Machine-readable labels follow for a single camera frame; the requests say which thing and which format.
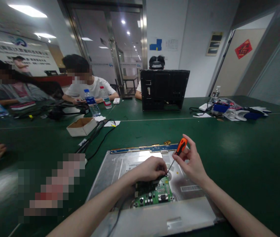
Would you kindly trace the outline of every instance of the gray jacket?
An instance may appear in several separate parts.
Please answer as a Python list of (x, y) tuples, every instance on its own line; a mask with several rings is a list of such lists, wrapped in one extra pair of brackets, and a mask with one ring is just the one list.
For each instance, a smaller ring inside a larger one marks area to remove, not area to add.
[(25, 84), (26, 97), (19, 97), (11, 84), (0, 84), (0, 100), (17, 99), (20, 103), (55, 100), (33, 84)]

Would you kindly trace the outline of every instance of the white box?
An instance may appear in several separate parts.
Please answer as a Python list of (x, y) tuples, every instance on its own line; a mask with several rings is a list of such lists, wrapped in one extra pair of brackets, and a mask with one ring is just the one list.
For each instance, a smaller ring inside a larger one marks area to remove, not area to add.
[(72, 137), (87, 136), (96, 126), (97, 123), (94, 118), (80, 118), (70, 124), (67, 130)]

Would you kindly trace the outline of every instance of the red paper sign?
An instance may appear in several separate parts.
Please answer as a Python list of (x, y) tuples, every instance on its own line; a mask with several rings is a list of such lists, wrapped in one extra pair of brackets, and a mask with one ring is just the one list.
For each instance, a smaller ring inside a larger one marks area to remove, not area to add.
[(239, 59), (247, 55), (250, 51), (252, 51), (252, 46), (249, 39), (235, 49)]

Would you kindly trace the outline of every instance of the green circuit board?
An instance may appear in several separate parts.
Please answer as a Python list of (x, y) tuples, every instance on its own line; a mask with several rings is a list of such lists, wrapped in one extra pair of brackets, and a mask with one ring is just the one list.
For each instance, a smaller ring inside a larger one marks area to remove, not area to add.
[(134, 207), (174, 201), (168, 176), (159, 177), (151, 182), (137, 182), (134, 197)]

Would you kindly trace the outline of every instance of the green table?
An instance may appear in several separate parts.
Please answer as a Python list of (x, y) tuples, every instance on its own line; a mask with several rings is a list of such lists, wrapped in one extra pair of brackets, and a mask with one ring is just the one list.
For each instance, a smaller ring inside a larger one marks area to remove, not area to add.
[[(180, 112), (143, 112), (141, 101), (135, 99), (121, 101), (110, 110), (101, 105), (102, 115), (122, 122), (86, 165), (85, 177), (80, 177), (80, 184), (74, 186), (64, 209), (72, 207), (71, 213), (84, 203), (107, 150), (162, 144), (167, 140), (175, 143), (185, 133), (196, 142), (208, 175), (280, 236), (280, 106), (245, 96), (231, 98), (241, 106), (263, 106), (273, 113), (247, 122), (194, 118), (189, 107), (198, 107), (207, 98), (186, 98)], [(71, 137), (66, 127), (81, 116), (58, 122), (0, 119), (0, 141), (8, 146), (0, 160), (0, 236), (8, 236), (14, 230), (18, 207), (40, 192), (40, 185), (57, 168), (62, 155), (78, 148), (83, 137)], [(104, 128), (91, 143), (87, 157), (109, 129)], [(19, 172), (29, 173), (29, 179), (19, 178)], [(13, 236), (44, 236), (56, 225), (50, 220), (21, 224)], [(236, 236), (236, 232), (225, 222), (177, 236)]]

